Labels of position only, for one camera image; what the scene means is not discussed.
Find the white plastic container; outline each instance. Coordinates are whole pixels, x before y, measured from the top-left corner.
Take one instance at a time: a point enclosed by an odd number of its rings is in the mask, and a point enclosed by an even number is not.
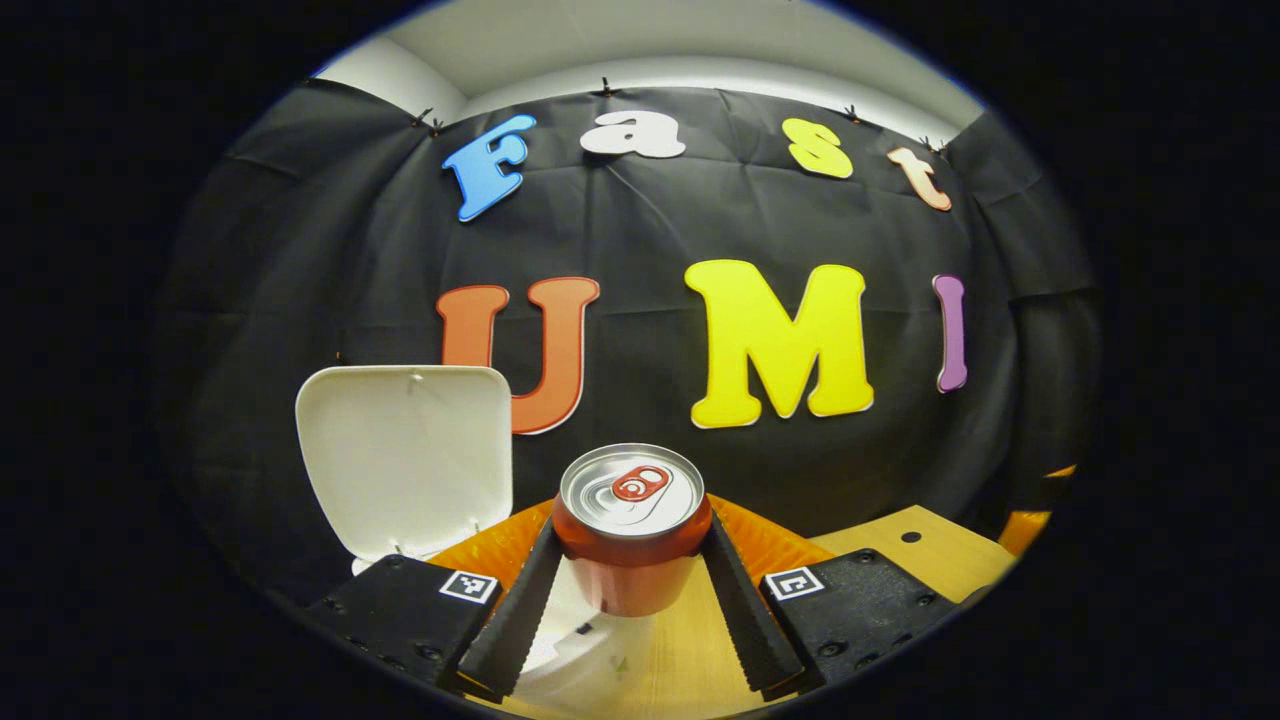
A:
[[[511,388],[492,368],[328,368],[294,410],[353,575],[392,553],[426,561],[511,515]],[[594,716],[644,673],[652,630],[652,618],[591,609],[562,559],[515,697]]]

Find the can lid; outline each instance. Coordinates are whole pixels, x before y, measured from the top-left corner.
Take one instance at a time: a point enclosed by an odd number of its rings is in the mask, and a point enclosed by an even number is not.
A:
[[[703,477],[684,456],[644,443],[600,447],[561,478],[566,509],[595,532],[640,538],[689,520],[704,496]]]

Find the open lid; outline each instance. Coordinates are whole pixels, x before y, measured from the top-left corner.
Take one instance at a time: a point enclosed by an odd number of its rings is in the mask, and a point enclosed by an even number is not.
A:
[[[294,410],[311,487],[360,560],[425,559],[511,515],[511,388],[492,368],[329,368]]]

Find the blue letter f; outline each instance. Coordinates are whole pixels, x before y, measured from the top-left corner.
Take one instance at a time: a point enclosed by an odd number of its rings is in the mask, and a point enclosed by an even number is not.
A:
[[[463,145],[444,161],[445,169],[452,169],[462,187],[462,208],[458,219],[463,223],[474,219],[493,206],[494,202],[511,195],[524,179],[520,173],[503,174],[498,163],[518,165],[529,155],[529,147],[520,136],[511,135],[529,129],[538,123],[532,115],[516,115],[492,131]],[[489,145],[497,141],[493,150]]]

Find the clip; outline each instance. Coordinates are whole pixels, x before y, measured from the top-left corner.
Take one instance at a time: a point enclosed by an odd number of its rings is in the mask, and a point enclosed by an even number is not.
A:
[[[422,113],[419,117],[413,118],[413,122],[410,123],[410,127],[415,127],[416,128],[417,126],[422,124],[422,118],[425,118],[426,114],[430,113],[435,108],[428,108],[426,110],[422,110]]]

